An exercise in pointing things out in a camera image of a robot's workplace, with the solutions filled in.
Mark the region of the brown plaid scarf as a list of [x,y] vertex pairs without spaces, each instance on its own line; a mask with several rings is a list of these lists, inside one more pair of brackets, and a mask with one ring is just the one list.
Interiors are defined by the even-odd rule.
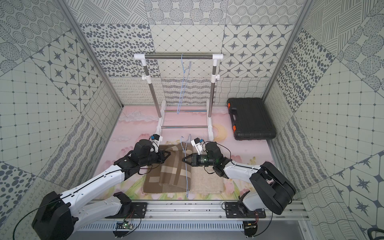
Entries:
[[171,155],[160,166],[155,166],[146,174],[143,192],[146,194],[185,193],[191,187],[191,166],[182,159],[191,154],[191,149],[183,150],[185,144],[160,146],[161,150],[171,152]]

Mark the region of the beige scarf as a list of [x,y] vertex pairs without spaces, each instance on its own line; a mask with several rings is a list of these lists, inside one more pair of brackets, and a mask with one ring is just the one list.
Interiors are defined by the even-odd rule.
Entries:
[[191,188],[195,194],[220,194],[224,191],[224,181],[216,173],[208,174],[203,167],[191,168]]

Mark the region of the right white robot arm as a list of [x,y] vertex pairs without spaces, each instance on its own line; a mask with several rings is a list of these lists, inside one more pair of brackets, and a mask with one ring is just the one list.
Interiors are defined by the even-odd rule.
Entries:
[[268,209],[281,215],[292,203],[297,190],[295,186],[270,162],[262,165],[245,165],[225,157],[216,142],[202,143],[192,146],[197,150],[182,159],[192,167],[209,167],[214,174],[225,179],[237,179],[253,185],[253,192],[240,196],[240,209],[253,212],[257,209]]

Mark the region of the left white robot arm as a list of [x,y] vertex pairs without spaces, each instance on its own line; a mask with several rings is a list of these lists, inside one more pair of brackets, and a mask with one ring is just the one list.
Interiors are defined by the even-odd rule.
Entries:
[[66,240],[80,228],[103,218],[134,215],[132,200],[123,192],[98,203],[90,201],[107,189],[137,174],[141,168],[160,166],[171,155],[151,140],[140,140],[134,149],[96,177],[58,194],[47,194],[32,221],[41,240]]

